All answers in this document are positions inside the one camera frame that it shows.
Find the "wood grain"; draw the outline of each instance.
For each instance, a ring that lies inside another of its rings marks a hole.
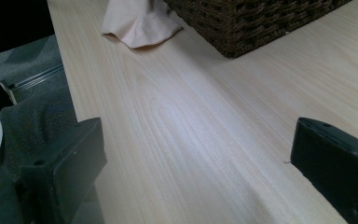
[[[101,117],[106,223],[345,223],[290,163],[296,120],[358,137],[358,0],[238,59],[184,26],[128,49],[108,0],[48,0],[79,120]]]

